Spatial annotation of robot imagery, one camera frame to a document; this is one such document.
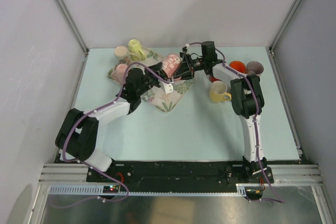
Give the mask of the orange mug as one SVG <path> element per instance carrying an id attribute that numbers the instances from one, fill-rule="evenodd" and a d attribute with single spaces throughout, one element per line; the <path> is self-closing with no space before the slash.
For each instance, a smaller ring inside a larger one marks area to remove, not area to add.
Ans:
<path id="1" fill-rule="evenodd" d="M 246 73 L 246 66 L 241 61 L 232 61 L 229 66 L 240 73 Z"/>

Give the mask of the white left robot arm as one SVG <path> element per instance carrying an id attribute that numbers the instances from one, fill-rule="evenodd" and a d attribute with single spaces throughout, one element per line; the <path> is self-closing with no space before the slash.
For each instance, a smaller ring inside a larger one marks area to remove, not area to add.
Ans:
<path id="1" fill-rule="evenodd" d="M 113 159 L 97 147 L 97 140 L 108 124 L 134 112 L 144 93 L 160 83 L 168 84 L 168 79 L 161 62 L 149 67 L 134 62 L 127 66 L 114 100 L 88 112 L 69 110 L 55 140 L 63 160 L 83 162 L 98 169 L 104 181 L 112 181 L 117 174 Z"/>

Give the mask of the purple mug black handle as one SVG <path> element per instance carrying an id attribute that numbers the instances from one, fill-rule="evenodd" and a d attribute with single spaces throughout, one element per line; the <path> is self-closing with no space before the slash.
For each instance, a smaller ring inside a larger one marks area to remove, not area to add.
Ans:
<path id="1" fill-rule="evenodd" d="M 246 73 L 247 74 L 255 74 L 257 76 L 261 76 L 263 72 L 264 72 L 264 67 L 258 61 L 250 61 L 246 65 Z"/>

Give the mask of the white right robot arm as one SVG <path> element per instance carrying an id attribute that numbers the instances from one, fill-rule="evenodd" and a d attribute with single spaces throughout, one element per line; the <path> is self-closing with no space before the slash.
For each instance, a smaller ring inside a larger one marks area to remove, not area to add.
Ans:
<path id="1" fill-rule="evenodd" d="M 173 78 L 188 80 L 194 78 L 196 71 L 204 71 L 229 86 L 232 95 L 232 108 L 239 116 L 244 136 L 244 155 L 241 168 L 242 177 L 253 183 L 267 169 L 267 160 L 263 154 L 260 136 L 260 116 L 265 105 L 260 87 L 260 78 L 255 74 L 244 74 L 230 67 L 225 59 L 218 59 L 220 50 L 213 41 L 196 42 L 201 46 L 202 55 L 195 59 L 187 44 L 180 52 L 182 63 Z"/>

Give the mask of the red mug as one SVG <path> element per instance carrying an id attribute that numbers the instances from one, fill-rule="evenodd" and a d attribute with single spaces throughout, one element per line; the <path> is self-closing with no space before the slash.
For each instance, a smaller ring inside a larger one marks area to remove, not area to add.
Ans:
<path id="1" fill-rule="evenodd" d="M 212 77 L 212 76 L 209 76 L 209 80 L 210 80 L 210 82 L 219 81 L 219 79 L 214 78 L 214 77 Z"/>

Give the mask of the pink face pattern mug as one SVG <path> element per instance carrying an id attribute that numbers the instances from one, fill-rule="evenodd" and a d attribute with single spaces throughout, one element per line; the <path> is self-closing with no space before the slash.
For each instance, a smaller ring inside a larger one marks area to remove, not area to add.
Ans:
<path id="1" fill-rule="evenodd" d="M 169 54 L 162 60 L 162 70 L 168 78 L 172 78 L 181 64 L 181 59 L 176 54 Z"/>

